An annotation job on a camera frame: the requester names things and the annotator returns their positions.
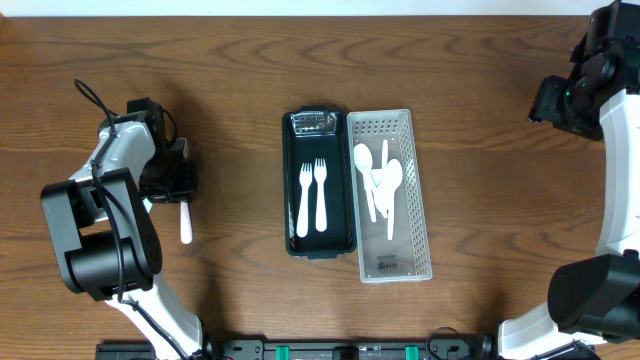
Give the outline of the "white spoon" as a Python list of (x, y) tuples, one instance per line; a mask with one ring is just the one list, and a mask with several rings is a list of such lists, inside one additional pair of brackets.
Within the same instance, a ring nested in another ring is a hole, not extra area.
[(180, 237), (185, 245), (190, 244), (194, 239), (191, 206), (189, 202), (180, 203)]
[(378, 187), (382, 183), (384, 170), (388, 164), (388, 156), (389, 156), (389, 144), (388, 140), (384, 139), (382, 142), (381, 148), (381, 165), (378, 168), (373, 168), (371, 170), (371, 177), (375, 187)]

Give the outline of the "white plastic fork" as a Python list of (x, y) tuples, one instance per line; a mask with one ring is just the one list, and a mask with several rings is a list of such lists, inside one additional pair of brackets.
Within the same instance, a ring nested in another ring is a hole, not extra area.
[(301, 186), (301, 198), (297, 216), (296, 234), (302, 238), (306, 237), (309, 228), (309, 188), (313, 179), (312, 165), (303, 163), (299, 174)]
[(327, 230), (327, 213), (325, 200), (325, 181), (327, 178), (327, 167), (324, 158), (316, 158), (314, 164), (314, 179), (317, 187), (315, 225), (318, 232)]

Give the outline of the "white spoon horizontal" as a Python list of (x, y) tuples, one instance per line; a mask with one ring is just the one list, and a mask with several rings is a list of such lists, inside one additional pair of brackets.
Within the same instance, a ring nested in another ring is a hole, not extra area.
[(383, 183), (387, 207), (387, 239), (393, 239), (395, 192), (401, 185), (403, 170), (399, 160), (392, 159), (384, 169)]

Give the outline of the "white spoon vertical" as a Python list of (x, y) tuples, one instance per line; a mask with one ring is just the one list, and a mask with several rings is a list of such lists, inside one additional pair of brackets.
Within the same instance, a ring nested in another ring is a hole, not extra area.
[(356, 168), (360, 171), (363, 178), (363, 188), (365, 190), (367, 207), (369, 210), (369, 216), (372, 223), (375, 223), (376, 209), (372, 193), (372, 177), (371, 170), (373, 166), (373, 158), (370, 149), (364, 143), (359, 143), (354, 146), (354, 160)]

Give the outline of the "white spoon diagonal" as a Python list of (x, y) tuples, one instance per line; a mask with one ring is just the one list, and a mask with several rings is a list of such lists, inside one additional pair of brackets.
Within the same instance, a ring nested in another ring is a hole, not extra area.
[(394, 180), (393, 168), (387, 166), (384, 169), (374, 169), (371, 175), (374, 181), (373, 195), (375, 207), (383, 218), (387, 218), (391, 185)]

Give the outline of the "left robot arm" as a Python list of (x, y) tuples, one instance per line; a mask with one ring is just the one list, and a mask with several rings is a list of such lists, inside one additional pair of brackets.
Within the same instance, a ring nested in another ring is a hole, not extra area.
[(190, 203), (198, 167), (188, 142), (168, 136), (171, 115), (149, 98), (99, 127), (99, 143), (68, 180), (49, 184), (41, 203), (64, 284), (128, 317), (156, 359), (210, 359), (200, 318), (161, 273), (159, 236), (150, 218), (160, 203), (180, 206), (181, 240), (193, 239)]

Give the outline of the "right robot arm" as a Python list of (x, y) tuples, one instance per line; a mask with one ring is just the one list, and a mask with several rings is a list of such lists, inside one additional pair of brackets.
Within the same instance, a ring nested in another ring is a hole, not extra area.
[(602, 141), (605, 209), (592, 258), (559, 267), (547, 300), (502, 322), (506, 359), (570, 359), (639, 337), (639, 7), (614, 1), (590, 15), (566, 78), (546, 77), (528, 118)]

